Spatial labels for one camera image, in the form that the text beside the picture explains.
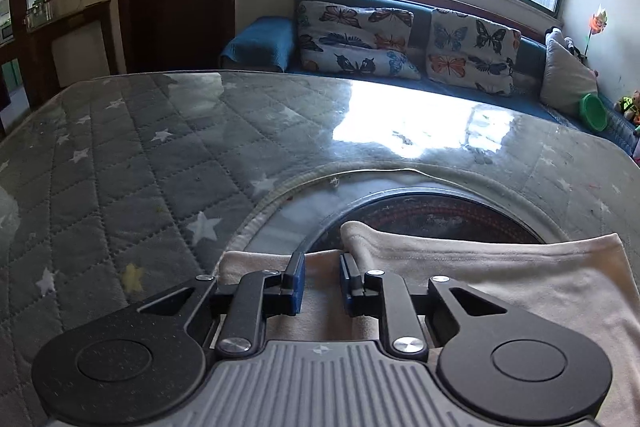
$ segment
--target stuffed toy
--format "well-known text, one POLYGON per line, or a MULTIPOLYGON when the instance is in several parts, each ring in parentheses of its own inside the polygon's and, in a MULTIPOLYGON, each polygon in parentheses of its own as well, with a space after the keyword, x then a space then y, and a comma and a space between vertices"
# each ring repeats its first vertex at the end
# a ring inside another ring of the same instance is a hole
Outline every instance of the stuffed toy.
POLYGON ((637 89, 632 96, 623 96, 620 98, 613 108, 625 115, 628 121, 640 125, 640 91, 637 89))

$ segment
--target blue sofa cover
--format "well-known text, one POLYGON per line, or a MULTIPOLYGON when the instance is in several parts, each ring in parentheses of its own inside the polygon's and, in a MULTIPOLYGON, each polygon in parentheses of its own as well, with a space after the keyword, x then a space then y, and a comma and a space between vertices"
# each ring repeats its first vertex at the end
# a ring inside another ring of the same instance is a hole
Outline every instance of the blue sofa cover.
MULTIPOLYGON (((303 0, 295 0, 294 6, 297 7, 301 1, 303 0)), ((418 53, 418 59, 411 55, 410 58, 420 70, 420 80, 349 74, 339 75, 343 78, 391 84, 393 86, 436 92, 465 98, 467 100, 474 100, 476 102, 497 105, 498 107, 505 107, 530 114, 531 116, 559 123, 589 134, 597 134, 616 143, 625 150, 629 156, 632 156, 636 149, 638 138, 633 135, 634 127, 626 121, 622 115, 616 113, 612 108, 612 103, 603 97, 601 98, 607 107, 609 124, 601 133, 592 133, 583 126, 580 121, 563 116, 540 102, 540 89, 542 87, 546 63, 546 47, 539 42, 523 37, 518 49, 514 71, 527 75, 528 82, 518 85, 518 82, 514 81, 514 93, 511 96, 495 96, 467 87, 447 86, 446 84, 434 82, 429 79, 426 72, 426 57, 424 56, 424 51, 429 42, 431 11, 433 7, 404 0, 319 1, 362 8, 399 8, 409 10, 414 14, 414 24, 408 46, 414 52, 418 53)), ((264 68, 265 71, 282 71, 323 76, 322 73, 311 73, 302 69, 300 57, 295 51, 295 42, 296 25, 294 20, 286 17, 261 17, 229 42, 222 51, 221 64, 223 68, 228 69, 255 70, 256 68, 264 68)))

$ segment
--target quilted tablecloth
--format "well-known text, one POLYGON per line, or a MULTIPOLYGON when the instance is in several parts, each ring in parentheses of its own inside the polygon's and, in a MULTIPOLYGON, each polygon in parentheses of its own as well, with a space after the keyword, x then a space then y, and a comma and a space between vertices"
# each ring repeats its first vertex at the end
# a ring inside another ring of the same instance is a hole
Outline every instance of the quilted tablecloth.
POLYGON ((4 425, 46 419, 30 382, 46 341, 211 271, 272 190, 345 162, 482 174, 572 239, 617 232, 640 273, 640 169, 606 140, 490 105, 318 76, 80 82, 0 144, 4 425))

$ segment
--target green bowl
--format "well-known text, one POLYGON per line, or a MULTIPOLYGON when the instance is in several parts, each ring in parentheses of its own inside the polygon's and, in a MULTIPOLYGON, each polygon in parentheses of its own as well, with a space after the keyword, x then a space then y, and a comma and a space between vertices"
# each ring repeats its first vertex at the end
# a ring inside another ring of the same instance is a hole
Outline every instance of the green bowl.
POLYGON ((607 112, 602 101, 595 94, 585 94, 580 100, 580 118, 592 131, 604 131, 607 126, 607 112))

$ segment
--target wooden headboard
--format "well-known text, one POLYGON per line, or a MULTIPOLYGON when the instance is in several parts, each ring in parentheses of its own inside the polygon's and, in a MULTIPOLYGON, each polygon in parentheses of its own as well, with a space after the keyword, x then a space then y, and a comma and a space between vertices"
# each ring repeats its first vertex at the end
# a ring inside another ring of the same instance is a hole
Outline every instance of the wooden headboard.
POLYGON ((519 30, 525 37, 532 39, 536 42, 540 42, 540 44, 545 43, 545 36, 539 31, 531 28, 530 26, 525 26, 517 21, 512 19, 507 19, 507 17, 503 17, 498 15, 497 13, 489 12, 488 10, 484 10, 479 8, 478 6, 473 6, 471 4, 466 4, 464 2, 456 1, 456 0, 405 0, 411 1, 418 4, 426 4, 427 6, 435 6, 437 8, 446 8, 449 10, 456 10, 462 13, 468 13, 469 15, 475 15, 476 17, 482 17, 483 19, 489 19, 491 21, 497 22, 499 24, 504 24, 509 28, 515 28, 519 30))

